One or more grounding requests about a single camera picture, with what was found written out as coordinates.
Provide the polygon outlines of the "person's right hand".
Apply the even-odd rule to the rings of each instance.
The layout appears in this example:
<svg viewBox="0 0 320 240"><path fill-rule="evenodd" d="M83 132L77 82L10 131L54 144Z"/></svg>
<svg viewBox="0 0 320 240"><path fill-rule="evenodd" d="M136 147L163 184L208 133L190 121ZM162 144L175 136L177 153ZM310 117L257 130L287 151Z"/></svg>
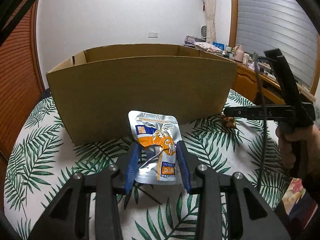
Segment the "person's right hand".
<svg viewBox="0 0 320 240"><path fill-rule="evenodd" d="M296 129L292 134L284 134L277 127L276 135L278 137L279 152L282 163L285 168L293 168L296 157L293 153L293 142L306 141L308 164L304 181L316 180L319 178L319 129L316 125L307 128Z"/></svg>

